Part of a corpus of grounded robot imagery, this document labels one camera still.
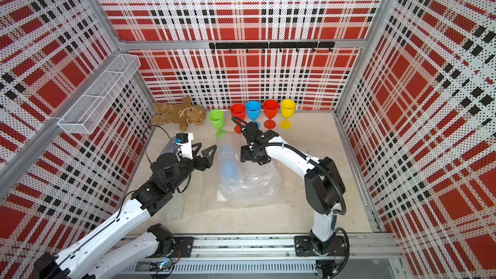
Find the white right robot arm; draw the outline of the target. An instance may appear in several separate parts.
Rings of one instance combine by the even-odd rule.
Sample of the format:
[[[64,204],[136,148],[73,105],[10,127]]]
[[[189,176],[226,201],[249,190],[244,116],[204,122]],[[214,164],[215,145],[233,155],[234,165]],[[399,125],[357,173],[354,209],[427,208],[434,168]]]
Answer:
[[[251,121],[232,117],[247,144],[241,146],[240,161],[258,165],[273,159],[290,168],[304,181],[307,203],[314,210],[309,249],[317,256],[350,254],[350,241],[343,228],[336,227],[337,216],[346,214],[346,188],[334,161],[310,156],[286,142],[273,130],[262,131]]]

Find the light blue glass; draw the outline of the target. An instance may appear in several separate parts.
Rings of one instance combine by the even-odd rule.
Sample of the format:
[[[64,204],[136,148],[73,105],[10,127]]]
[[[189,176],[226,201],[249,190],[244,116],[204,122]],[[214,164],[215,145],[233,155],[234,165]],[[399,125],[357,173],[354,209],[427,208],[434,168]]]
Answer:
[[[241,200],[244,190],[239,138],[237,134],[224,133],[221,135],[218,148],[219,191],[225,201],[234,204]]]

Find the bright green glass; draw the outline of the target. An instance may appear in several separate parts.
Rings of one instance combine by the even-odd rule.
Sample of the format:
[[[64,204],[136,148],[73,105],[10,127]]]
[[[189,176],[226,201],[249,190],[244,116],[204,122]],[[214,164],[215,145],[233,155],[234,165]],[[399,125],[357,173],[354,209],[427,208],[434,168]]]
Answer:
[[[209,113],[209,121],[211,125],[216,129],[216,138],[223,138],[226,131],[223,129],[225,126],[225,114],[222,110],[212,110]]]

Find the red wine glass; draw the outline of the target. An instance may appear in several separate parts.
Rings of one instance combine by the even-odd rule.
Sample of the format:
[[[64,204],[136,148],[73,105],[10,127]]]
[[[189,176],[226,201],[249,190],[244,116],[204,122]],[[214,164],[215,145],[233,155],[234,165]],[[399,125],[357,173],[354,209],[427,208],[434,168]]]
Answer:
[[[276,127],[276,121],[274,118],[278,114],[279,104],[277,101],[270,99],[264,102],[263,105],[263,111],[267,117],[267,120],[264,122],[264,127],[269,130],[274,129]]]

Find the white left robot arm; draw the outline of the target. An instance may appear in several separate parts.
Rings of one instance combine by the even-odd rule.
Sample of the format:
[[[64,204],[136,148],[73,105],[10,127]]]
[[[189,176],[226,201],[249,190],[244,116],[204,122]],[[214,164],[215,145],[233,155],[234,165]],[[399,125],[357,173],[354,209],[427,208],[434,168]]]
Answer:
[[[177,152],[161,154],[151,164],[152,176],[110,218],[58,254],[45,253],[34,262],[34,278],[111,278],[129,264],[153,255],[181,251],[173,234],[160,223],[135,241],[113,250],[124,236],[163,208],[194,171],[213,166],[217,150],[183,143]]]

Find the yellow glass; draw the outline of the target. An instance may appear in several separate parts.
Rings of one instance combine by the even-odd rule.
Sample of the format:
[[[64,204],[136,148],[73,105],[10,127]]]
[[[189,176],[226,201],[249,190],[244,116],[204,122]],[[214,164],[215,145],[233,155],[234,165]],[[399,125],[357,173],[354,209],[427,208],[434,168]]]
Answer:
[[[295,113],[296,103],[293,100],[285,99],[280,106],[281,106],[281,115],[284,118],[284,120],[280,122],[280,128],[290,129],[292,124],[289,121],[289,119]]]

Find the pink red glass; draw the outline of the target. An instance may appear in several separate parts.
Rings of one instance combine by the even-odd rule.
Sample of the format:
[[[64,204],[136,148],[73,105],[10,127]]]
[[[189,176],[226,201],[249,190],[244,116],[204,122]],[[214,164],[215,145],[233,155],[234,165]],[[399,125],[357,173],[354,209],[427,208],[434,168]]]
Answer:
[[[240,103],[234,104],[231,106],[230,111],[231,111],[231,116],[245,120],[245,115],[246,115],[245,105]],[[235,133],[237,134],[242,133],[241,128],[238,125],[235,125]]]

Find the blue wine glass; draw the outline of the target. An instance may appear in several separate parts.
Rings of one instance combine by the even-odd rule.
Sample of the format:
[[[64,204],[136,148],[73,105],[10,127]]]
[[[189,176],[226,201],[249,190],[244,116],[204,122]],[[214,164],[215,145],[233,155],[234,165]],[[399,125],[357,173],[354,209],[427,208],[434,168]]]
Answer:
[[[257,101],[250,101],[250,102],[246,103],[245,108],[246,108],[246,114],[247,114],[248,118],[252,122],[257,124],[258,128],[260,128],[260,123],[257,120],[260,117],[261,104]]]

